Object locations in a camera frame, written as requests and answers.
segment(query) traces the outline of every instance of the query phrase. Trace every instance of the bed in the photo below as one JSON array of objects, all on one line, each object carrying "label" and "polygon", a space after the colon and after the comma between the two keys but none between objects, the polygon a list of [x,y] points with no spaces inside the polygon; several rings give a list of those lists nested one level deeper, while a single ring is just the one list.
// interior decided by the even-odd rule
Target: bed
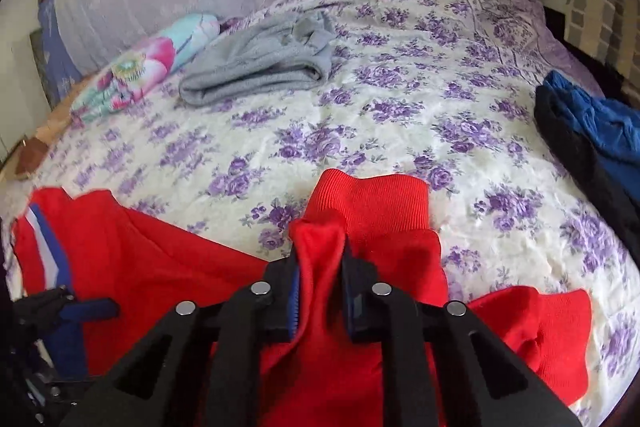
[{"label": "bed", "polygon": [[[640,367],[640,273],[536,131],[534,88],[556,68],[593,94],[593,77],[554,40],[537,0],[278,0],[228,32],[288,10],[335,21],[332,73],[310,91],[206,108],[184,105],[179,71],[137,106],[70,129],[33,187],[109,188],[118,201],[267,260],[320,173],[391,172],[430,184],[451,298],[509,285],[589,291],[588,393],[572,406],[597,426]],[[10,267],[14,291],[19,268]]]}]

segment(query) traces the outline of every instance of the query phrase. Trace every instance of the wall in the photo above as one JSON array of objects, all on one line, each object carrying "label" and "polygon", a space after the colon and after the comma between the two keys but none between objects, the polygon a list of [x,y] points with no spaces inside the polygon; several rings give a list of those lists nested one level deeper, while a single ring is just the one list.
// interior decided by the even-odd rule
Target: wall
[{"label": "wall", "polygon": [[49,114],[29,40],[37,15],[38,0],[0,0],[0,158]]}]

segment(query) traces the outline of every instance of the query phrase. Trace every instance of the blue cloth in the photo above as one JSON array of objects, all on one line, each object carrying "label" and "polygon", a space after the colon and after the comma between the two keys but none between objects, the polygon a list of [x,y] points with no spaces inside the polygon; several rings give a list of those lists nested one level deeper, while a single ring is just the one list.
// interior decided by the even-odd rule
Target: blue cloth
[{"label": "blue cloth", "polygon": [[607,173],[640,202],[640,111],[618,100],[593,98],[557,71],[546,76],[545,86],[552,89],[561,118],[589,138]]},{"label": "blue cloth", "polygon": [[[65,250],[39,206],[31,203],[30,209],[36,219],[32,226],[39,229],[58,270],[55,286],[66,285],[70,291],[73,291],[71,270]],[[118,311],[119,307],[111,299],[73,301],[62,308],[60,323],[42,338],[60,378],[82,380],[90,376],[84,349],[82,323],[111,319],[118,315]]]},{"label": "blue cloth", "polygon": [[71,86],[82,79],[82,75],[66,52],[60,37],[54,0],[42,0],[38,7],[38,21],[42,26],[47,91],[54,107],[66,97]]}]

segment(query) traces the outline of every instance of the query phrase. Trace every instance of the blue blanket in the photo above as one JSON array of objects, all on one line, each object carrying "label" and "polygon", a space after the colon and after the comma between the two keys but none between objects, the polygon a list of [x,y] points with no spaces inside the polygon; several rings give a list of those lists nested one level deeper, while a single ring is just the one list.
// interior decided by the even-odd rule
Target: blue blanket
[{"label": "blue blanket", "polygon": [[605,170],[640,202],[640,111],[593,98],[557,71],[547,75],[545,86],[553,91],[561,118],[591,140]]}]

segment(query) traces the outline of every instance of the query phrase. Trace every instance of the ribbed cuff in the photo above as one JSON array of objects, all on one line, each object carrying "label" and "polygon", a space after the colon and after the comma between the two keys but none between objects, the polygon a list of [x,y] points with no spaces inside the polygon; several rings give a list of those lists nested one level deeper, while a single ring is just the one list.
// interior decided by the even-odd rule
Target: ribbed cuff
[{"label": "ribbed cuff", "polygon": [[337,169],[326,170],[311,194],[305,218],[316,219],[328,209],[344,216],[352,243],[429,228],[428,186],[405,174],[360,180]]}]

